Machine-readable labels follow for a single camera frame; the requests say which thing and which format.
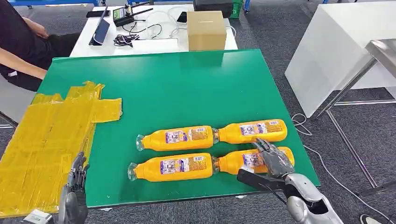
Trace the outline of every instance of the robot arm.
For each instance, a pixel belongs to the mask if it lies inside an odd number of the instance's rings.
[[[88,215],[85,202],[85,180],[89,164],[83,168],[85,161],[84,152],[79,152],[71,165],[67,183],[60,195],[59,216],[56,224],[83,224]],[[52,215],[35,209],[23,219],[23,223],[54,224],[55,221]]]
[[[253,143],[268,167],[261,176],[240,169],[237,180],[258,190],[282,190],[287,198],[287,210],[298,224],[343,224],[329,200],[304,175],[294,173],[287,156],[276,146],[261,139]]]

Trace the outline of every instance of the plastic bottle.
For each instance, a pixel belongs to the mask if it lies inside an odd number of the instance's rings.
[[[219,141],[231,144],[249,143],[256,141],[256,138],[271,142],[282,141],[286,136],[286,125],[280,119],[229,124],[219,129]]]
[[[288,147],[278,147],[289,158],[291,164],[294,166],[294,156]],[[243,151],[235,151],[220,157],[215,161],[214,166],[220,169],[220,172],[227,172],[237,175],[238,170],[242,166],[252,168],[255,173],[267,173],[267,166],[263,163],[259,150],[250,149]]]
[[[216,170],[209,153],[194,153],[156,157],[128,167],[130,180],[146,179],[151,182],[201,179],[212,176]]]
[[[183,127],[158,130],[150,135],[138,135],[136,148],[155,151],[209,148],[219,141],[218,130],[210,126]]]

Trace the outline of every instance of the green table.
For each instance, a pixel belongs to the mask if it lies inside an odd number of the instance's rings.
[[[106,207],[124,203],[249,194],[255,190],[228,173],[207,179],[148,182],[127,178],[130,162],[173,154],[208,152],[224,156],[250,144],[224,142],[212,148],[156,152],[135,147],[138,134],[159,129],[262,119],[283,119],[285,140],[296,160],[296,172],[316,186],[318,177],[293,126],[288,111],[265,64],[261,51],[202,51],[154,55],[60,58],[54,60],[39,93],[66,96],[71,86],[90,80],[105,84],[102,98],[122,98],[119,121],[97,124],[87,176],[87,205]]]

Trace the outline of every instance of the smartphone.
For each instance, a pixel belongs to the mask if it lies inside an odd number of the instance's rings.
[[[87,13],[87,18],[91,17],[101,17],[103,14],[103,11],[90,11]],[[105,16],[110,16],[110,10],[106,10]]]
[[[179,16],[179,18],[177,19],[178,22],[182,22],[182,23],[186,23],[187,22],[187,13],[186,12],[182,12]]]

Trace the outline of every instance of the yellow plastic wrap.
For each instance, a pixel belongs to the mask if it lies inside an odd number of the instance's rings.
[[[89,158],[95,123],[120,119],[121,98],[99,100],[103,87],[73,86],[64,101],[35,96],[0,161],[0,218],[57,212],[72,160]]]

